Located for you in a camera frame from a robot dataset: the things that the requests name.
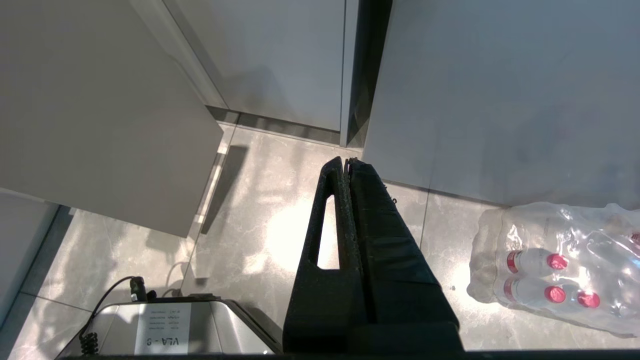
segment bottle label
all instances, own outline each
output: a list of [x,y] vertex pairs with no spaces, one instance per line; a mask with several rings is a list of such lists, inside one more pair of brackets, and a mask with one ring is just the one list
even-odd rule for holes
[[507,279],[507,281],[504,282],[504,296],[507,297],[507,299],[509,299],[509,301],[511,302],[516,302],[516,298],[513,297],[513,283],[515,282],[514,278],[510,278]]
[[516,267],[516,257],[521,252],[522,251],[512,251],[509,253],[509,255],[507,255],[507,267],[509,268],[509,271],[514,274],[518,273],[518,268]]

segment gray tile floor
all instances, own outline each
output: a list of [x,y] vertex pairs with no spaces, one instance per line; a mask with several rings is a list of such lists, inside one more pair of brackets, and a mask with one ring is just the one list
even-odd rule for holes
[[[243,304],[279,336],[321,166],[358,149],[252,129],[217,115],[225,134],[209,189],[187,238],[85,211],[61,211],[0,332],[0,359],[53,358],[102,294],[126,275],[148,289],[214,293]],[[467,349],[638,347],[638,339],[540,318],[466,292],[471,244],[492,206],[387,183],[460,319]],[[335,268],[335,215],[327,212],[319,265]],[[129,300],[126,285],[106,304]]]

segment white cabinet door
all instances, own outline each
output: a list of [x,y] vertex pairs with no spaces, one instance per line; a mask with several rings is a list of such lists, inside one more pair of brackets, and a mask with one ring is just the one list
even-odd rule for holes
[[0,187],[187,235],[222,131],[129,2],[3,2],[0,46]]

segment gray cabinet door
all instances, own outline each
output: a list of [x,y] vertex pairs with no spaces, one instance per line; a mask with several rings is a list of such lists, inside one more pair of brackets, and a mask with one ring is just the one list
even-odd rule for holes
[[344,0],[164,3],[231,110],[340,130]]
[[638,1],[394,1],[364,160],[517,205],[640,207]]
[[3,2],[0,39],[0,187],[187,235],[222,131],[129,2]]

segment black cable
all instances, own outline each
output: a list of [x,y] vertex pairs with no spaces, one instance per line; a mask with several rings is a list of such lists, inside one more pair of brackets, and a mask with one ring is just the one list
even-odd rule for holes
[[86,324],[82,327],[82,329],[80,329],[79,338],[80,338],[80,345],[82,347],[83,355],[93,355],[93,354],[97,354],[98,352],[98,334],[96,334],[95,332],[90,332],[85,336],[84,332],[89,328],[89,325],[91,325],[91,321],[93,320],[93,318],[95,318],[95,315],[98,313],[98,310],[100,309],[100,305],[102,305],[102,302],[104,301],[104,299],[106,299],[109,293],[111,293],[111,290],[113,290],[116,286],[120,285],[124,281],[131,280],[134,277],[135,276],[127,276],[118,280],[114,285],[112,285],[109,288],[109,290],[107,290],[107,292],[104,293],[100,301],[98,301],[98,304],[95,306],[95,309],[93,309],[91,316],[89,316],[89,320],[87,320]]

